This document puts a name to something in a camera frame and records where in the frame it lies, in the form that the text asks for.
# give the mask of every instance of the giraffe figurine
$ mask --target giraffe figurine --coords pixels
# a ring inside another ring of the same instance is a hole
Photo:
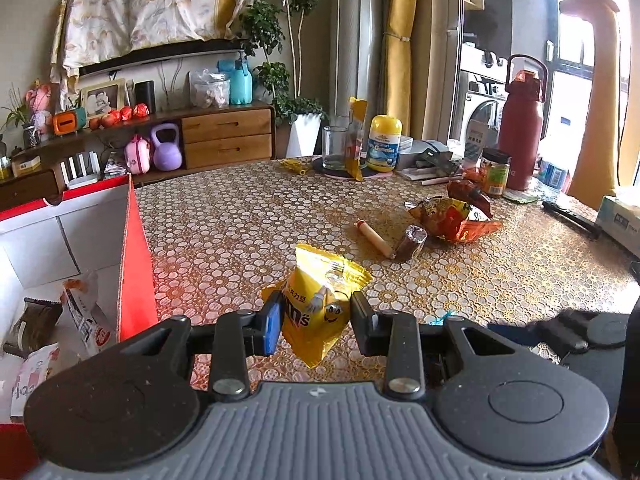
[[[613,0],[563,0],[560,12],[593,25],[595,60],[582,147],[568,194],[599,209],[602,197],[616,195],[620,51]]]

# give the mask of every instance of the white planter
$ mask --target white planter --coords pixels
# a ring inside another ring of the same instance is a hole
[[[296,156],[311,156],[316,148],[318,131],[320,130],[320,115],[299,115],[291,125],[287,158]]]

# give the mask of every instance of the plant stem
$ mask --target plant stem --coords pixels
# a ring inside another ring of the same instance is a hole
[[[302,35],[302,21],[305,19],[304,10],[300,14],[300,24],[298,25],[298,89],[302,92],[302,42],[300,37]]]
[[[269,54],[267,54],[267,49],[266,48],[262,48],[262,51],[264,52],[264,57],[267,59],[267,63],[269,63]],[[273,95],[273,100],[276,100],[276,87],[274,86],[273,83],[271,83],[271,94]]]
[[[293,59],[293,97],[298,98],[298,78],[296,69],[296,49],[293,44],[293,30],[291,28],[291,11],[289,8],[289,0],[284,0],[287,7],[287,25],[289,26],[289,41],[291,43],[291,57]]]

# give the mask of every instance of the photo frame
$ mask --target photo frame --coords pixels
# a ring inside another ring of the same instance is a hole
[[[104,81],[80,89],[80,106],[86,111],[87,120],[102,117],[111,110],[120,110],[125,105],[126,79]]]

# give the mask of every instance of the pink toy bag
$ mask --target pink toy bag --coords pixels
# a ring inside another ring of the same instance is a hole
[[[134,136],[124,149],[124,156],[131,174],[143,174],[151,168],[151,149],[144,137]]]

